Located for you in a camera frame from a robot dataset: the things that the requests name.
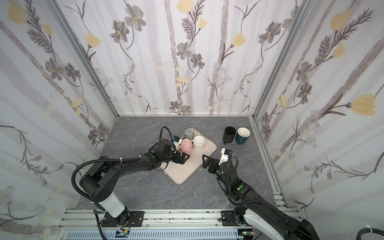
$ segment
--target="table surface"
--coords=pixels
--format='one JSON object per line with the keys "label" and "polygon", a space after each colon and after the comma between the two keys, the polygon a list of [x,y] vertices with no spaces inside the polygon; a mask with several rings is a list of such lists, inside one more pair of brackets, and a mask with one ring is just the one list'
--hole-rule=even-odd
{"label": "table surface", "polygon": [[[167,126],[172,135],[180,135],[187,128],[194,128],[217,145],[211,155],[221,157],[221,149],[229,148],[239,160],[238,176],[251,185],[265,200],[275,205],[256,139],[247,117],[118,117],[102,150],[111,158],[134,157],[146,152],[159,138],[160,128]],[[246,127],[251,136],[243,145],[235,141],[223,144],[224,129]],[[230,209],[216,176],[202,166],[182,184],[176,184],[163,171],[145,171],[121,177],[114,192],[128,209]],[[76,209],[95,209],[89,200],[81,197]]]}

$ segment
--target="teal mug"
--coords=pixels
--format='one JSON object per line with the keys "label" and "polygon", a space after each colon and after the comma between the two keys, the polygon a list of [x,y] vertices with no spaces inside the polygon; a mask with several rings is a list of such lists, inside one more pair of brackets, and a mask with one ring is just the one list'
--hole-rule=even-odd
{"label": "teal mug", "polygon": [[239,145],[244,144],[248,140],[250,135],[251,135],[251,132],[247,128],[245,128],[245,127],[239,128],[237,130],[237,134],[236,134],[237,144],[239,144]]}

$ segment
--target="tray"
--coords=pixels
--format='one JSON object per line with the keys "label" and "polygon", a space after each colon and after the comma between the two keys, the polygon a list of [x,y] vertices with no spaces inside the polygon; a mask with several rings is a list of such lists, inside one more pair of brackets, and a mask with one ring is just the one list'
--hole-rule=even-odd
{"label": "tray", "polygon": [[203,163],[202,155],[205,154],[210,156],[216,149],[217,146],[211,140],[206,138],[203,134],[199,133],[196,129],[191,128],[195,133],[195,136],[201,135],[205,138],[204,149],[197,151],[193,150],[192,155],[184,164],[176,164],[174,162],[169,162],[168,167],[166,167],[166,163],[161,164],[161,168],[164,169],[164,172],[176,183],[182,184],[191,174],[198,169],[198,167]]}

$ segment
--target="floral wallpaper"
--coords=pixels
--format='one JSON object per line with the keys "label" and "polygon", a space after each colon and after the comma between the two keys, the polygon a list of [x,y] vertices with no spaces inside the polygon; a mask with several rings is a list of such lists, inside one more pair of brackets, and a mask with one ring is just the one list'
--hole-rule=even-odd
{"label": "floral wallpaper", "polygon": [[0,238],[51,239],[115,118],[44,2],[0,6]]}
{"label": "floral wallpaper", "polygon": [[58,0],[119,114],[253,114],[297,0]]}
{"label": "floral wallpaper", "polygon": [[257,116],[286,200],[321,239],[384,228],[383,12],[315,1]]}

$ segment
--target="cup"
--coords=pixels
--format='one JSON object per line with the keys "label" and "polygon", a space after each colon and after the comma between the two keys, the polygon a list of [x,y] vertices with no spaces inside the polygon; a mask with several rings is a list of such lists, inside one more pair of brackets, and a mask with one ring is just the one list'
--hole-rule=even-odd
{"label": "cup", "polygon": [[195,137],[195,133],[191,128],[188,128],[184,132],[184,138],[188,138],[189,140],[192,140]]}
{"label": "cup", "polygon": [[233,142],[235,135],[236,135],[236,129],[234,127],[226,127],[223,135],[224,144]]}
{"label": "cup", "polygon": [[202,151],[205,146],[205,137],[197,135],[193,138],[193,149],[196,151]]}
{"label": "cup", "polygon": [[181,142],[181,151],[185,152],[188,155],[192,155],[193,148],[192,148],[192,142],[188,138],[183,139]]}
{"label": "cup", "polygon": [[251,132],[247,128],[245,128],[245,127],[239,128],[237,130],[237,135],[236,135],[237,144],[239,144],[239,145],[244,144],[248,140],[248,137],[250,135],[251,135]]}

